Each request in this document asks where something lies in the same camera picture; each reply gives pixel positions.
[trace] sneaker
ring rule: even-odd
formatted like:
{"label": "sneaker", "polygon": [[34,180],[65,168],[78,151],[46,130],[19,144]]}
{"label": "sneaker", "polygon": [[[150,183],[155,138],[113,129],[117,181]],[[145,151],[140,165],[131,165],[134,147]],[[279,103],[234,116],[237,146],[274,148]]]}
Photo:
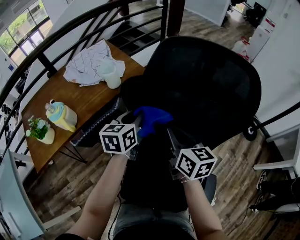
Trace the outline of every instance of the sneaker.
{"label": "sneaker", "polygon": [[267,180],[267,171],[262,171],[261,175],[259,176],[259,179],[257,181],[257,184],[256,184],[256,189],[262,189],[261,187],[261,183],[263,181],[266,181]]}
{"label": "sneaker", "polygon": [[[255,202],[255,205],[258,205],[259,203],[261,203],[263,201],[263,198],[264,198],[264,194],[260,194]],[[251,209],[253,212],[258,212],[258,210],[256,208],[254,208],[254,206],[251,206]]]}

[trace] window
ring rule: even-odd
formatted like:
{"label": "window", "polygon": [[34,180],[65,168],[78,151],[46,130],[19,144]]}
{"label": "window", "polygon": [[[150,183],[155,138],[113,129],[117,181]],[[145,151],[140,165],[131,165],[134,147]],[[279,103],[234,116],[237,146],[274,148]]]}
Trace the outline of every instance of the window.
{"label": "window", "polygon": [[0,36],[0,45],[5,50],[6,53],[10,53],[16,46],[15,41],[10,36],[7,30],[5,30]]}
{"label": "window", "polygon": [[7,30],[14,38],[14,40],[18,43],[35,26],[36,25],[33,22],[28,9],[26,9],[10,24]]}
{"label": "window", "polygon": [[0,47],[15,62],[20,63],[47,36],[52,22],[41,0],[22,12],[0,35]]}
{"label": "window", "polygon": [[36,24],[39,24],[45,18],[48,17],[48,14],[46,13],[46,10],[45,10],[42,0],[36,1],[28,9],[29,9],[34,21],[36,22]]}
{"label": "window", "polygon": [[21,62],[23,62],[23,60],[26,58],[26,55],[22,52],[22,50],[18,47],[14,53],[10,56],[10,58],[12,59],[12,61],[14,61],[14,63],[16,65],[20,65]]}
{"label": "window", "polygon": [[39,30],[41,31],[41,33],[43,34],[44,37],[46,37],[48,35],[48,32],[50,31],[52,27],[52,22],[51,20],[45,22],[40,28]]}

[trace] mesh chair back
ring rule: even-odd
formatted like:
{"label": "mesh chair back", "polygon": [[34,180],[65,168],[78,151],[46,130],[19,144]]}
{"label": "mesh chair back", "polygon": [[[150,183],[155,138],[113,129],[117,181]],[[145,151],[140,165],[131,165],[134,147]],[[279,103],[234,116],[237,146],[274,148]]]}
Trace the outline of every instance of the mesh chair back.
{"label": "mesh chair back", "polygon": [[195,37],[164,40],[142,78],[132,107],[169,112],[176,137],[191,146],[202,142],[215,148],[247,129],[261,99],[260,78],[250,63]]}

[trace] black chair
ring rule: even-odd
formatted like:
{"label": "black chair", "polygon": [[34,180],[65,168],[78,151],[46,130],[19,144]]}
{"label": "black chair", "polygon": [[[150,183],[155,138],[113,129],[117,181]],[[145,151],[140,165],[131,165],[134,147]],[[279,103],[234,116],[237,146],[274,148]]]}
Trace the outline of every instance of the black chair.
{"label": "black chair", "polygon": [[121,86],[121,96],[129,110],[153,106],[174,118],[142,140],[137,160],[128,163],[121,196],[135,204],[180,211],[187,204],[182,184],[171,178],[166,127],[183,145],[203,143],[214,149],[253,123],[261,83],[254,67],[231,50],[180,36],[157,47],[143,76]]}
{"label": "black chair", "polygon": [[256,2],[253,9],[248,9],[246,11],[245,19],[248,20],[253,27],[257,28],[266,12],[267,9]]}

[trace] wooden table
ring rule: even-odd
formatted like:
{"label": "wooden table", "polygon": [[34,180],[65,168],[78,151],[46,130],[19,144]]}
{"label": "wooden table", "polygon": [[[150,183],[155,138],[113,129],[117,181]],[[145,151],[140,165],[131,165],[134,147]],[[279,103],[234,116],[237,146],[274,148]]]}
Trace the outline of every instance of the wooden table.
{"label": "wooden table", "polygon": [[[121,78],[122,81],[125,81],[132,76],[143,74],[144,67],[139,65],[114,45],[108,42],[107,44],[111,49],[113,58],[125,62],[126,70]],[[39,89],[22,111],[22,120],[25,131],[29,129],[27,120],[32,115],[34,115],[35,118],[40,117],[44,120],[47,119],[45,114],[45,104],[51,99],[54,99],[56,102],[63,102],[73,109],[78,116],[75,133],[63,130],[48,121],[55,131],[55,139],[51,145],[46,145],[32,137],[26,137],[27,146],[37,172],[41,171],[42,168],[51,161],[61,147],[73,138],[87,120],[113,100],[120,92],[119,88],[108,88],[105,82],[93,86],[79,87],[79,84],[66,81],[63,77],[64,72],[65,68],[63,67],[52,76]]]}

